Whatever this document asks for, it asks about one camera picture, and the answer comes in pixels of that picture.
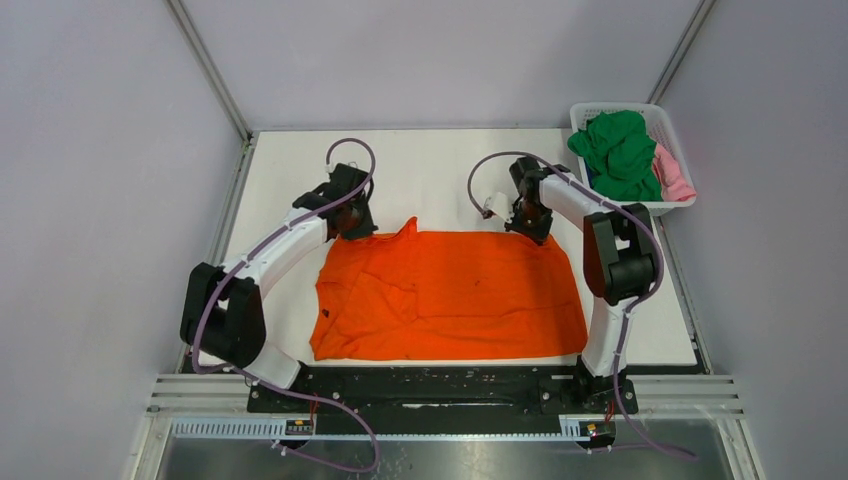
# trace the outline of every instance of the white tabletop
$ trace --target white tabletop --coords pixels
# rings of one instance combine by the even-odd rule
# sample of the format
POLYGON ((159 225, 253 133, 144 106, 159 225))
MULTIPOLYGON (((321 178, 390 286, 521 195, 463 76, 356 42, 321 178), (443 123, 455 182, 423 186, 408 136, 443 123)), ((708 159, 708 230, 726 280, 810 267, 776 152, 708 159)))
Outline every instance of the white tabletop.
MULTIPOLYGON (((468 201, 465 184, 471 167, 490 153, 525 150, 577 171, 576 158, 565 148, 570 133, 560 129, 263 132, 250 164, 227 256, 241 253, 269 233, 289 211, 292 201, 326 181, 324 156, 330 144, 340 138, 360 138, 377 155, 370 207, 380 232, 395 232, 412 216, 418 217, 422 231, 503 231, 502 220, 483 220, 468 201)), ((492 160, 478 170, 473 191, 481 204, 496 190, 515 197, 507 171, 512 160, 492 160)), ((354 144, 337 148, 333 161, 355 162, 365 170, 369 164, 365 151, 354 144)), ((583 236, 561 217, 555 217, 551 234, 571 260, 585 317, 591 319, 592 294, 582 274, 583 236)), ((318 315, 315 281, 330 245, 318 248, 295 265, 268 293, 263 304, 268 341, 298 360, 321 365, 574 363, 575 355, 473 362, 315 362, 309 345, 318 315)), ((670 278, 667 269, 665 278, 670 278)), ((696 362, 670 280, 637 308, 626 355, 628 363, 634 365, 696 362)))

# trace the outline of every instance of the orange shirt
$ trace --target orange shirt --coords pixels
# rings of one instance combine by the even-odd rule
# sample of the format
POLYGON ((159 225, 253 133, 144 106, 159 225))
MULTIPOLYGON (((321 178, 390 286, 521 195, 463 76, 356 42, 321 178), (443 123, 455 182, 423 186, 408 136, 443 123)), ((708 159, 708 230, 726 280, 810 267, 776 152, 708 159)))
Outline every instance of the orange shirt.
POLYGON ((568 256, 511 233, 336 240, 316 284, 316 360, 478 360, 580 352, 586 321, 568 256))

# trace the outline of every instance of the enclosure panel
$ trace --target enclosure panel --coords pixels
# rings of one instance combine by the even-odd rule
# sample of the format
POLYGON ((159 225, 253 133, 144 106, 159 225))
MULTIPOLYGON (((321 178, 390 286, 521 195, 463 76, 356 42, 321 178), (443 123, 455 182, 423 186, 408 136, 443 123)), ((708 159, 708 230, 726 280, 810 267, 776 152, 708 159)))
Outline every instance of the enclosure panel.
POLYGON ((0 477, 117 478, 239 139, 163 2, 4 2, 0 477))
POLYGON ((699 193, 666 225, 771 479, 844 464, 846 51, 843 0, 721 2, 663 105, 699 193))
POLYGON ((697 0, 185 2, 253 129, 556 127, 645 101, 697 0))

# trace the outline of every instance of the white plastic basket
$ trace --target white plastic basket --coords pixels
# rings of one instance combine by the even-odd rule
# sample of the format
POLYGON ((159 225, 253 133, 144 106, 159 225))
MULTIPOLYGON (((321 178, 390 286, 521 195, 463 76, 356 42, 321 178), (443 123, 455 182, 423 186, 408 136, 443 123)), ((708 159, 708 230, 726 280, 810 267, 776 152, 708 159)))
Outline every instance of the white plastic basket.
MULTIPOLYGON (((668 150, 669 153, 680 164, 680 171, 683 177, 689 182, 689 185, 695 186, 692 183, 692 177, 689 175, 689 168, 686 166, 686 159, 683 158, 683 150, 680 148, 680 143, 677 141, 677 136, 674 134, 674 129, 671 127, 671 120, 665 111, 656 106, 645 103, 617 103, 617 102, 588 102, 577 103, 571 107, 571 128, 576 132, 578 129, 585 130, 586 122, 597 117, 601 112, 613 113, 621 110, 633 110, 639 112, 645 118, 645 126, 648 129, 648 136, 656 140, 668 150)), ((586 161, 583 157, 577 157, 577 163, 580 167, 580 180, 588 187, 589 175, 586 171, 586 161)), ((633 202, 615 202, 617 205, 628 204, 633 202)), ((690 198, 683 202, 642 202, 651 213, 652 217, 671 211, 674 208, 688 207, 695 203, 695 198, 690 198)))

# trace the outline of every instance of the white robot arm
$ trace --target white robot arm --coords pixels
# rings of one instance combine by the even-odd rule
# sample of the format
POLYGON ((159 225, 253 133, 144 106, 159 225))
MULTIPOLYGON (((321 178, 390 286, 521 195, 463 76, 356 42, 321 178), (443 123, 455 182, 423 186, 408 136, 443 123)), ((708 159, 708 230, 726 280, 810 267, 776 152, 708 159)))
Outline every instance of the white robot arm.
MULTIPOLYGON (((530 157, 521 157, 510 166, 520 196, 504 226, 541 244, 548 237, 552 212, 556 212, 583 232, 583 275, 595 299, 588 342, 575 375, 575 397, 580 400, 608 394, 613 375, 624 383, 623 347, 630 334, 629 325, 617 369, 614 361, 624 314, 657 280, 659 263, 647 232, 572 186, 579 181, 565 167, 553 168, 559 171, 541 168, 530 157), (619 248, 616 239, 627 241, 627 246, 619 248)), ((650 214, 644 205, 636 203, 623 209, 650 230, 650 214)))
POLYGON ((368 208, 373 183, 367 193, 362 191, 335 208, 309 215, 353 192, 367 175, 349 165, 336 165, 330 181, 298 198, 273 230, 284 234, 263 237, 220 266, 201 263, 195 267, 180 327, 183 341, 193 344, 210 297, 230 276, 206 316, 201 350, 272 385, 290 387, 300 363, 266 342, 262 300, 294 264, 323 243, 339 235, 349 240, 361 238, 376 230, 368 208))

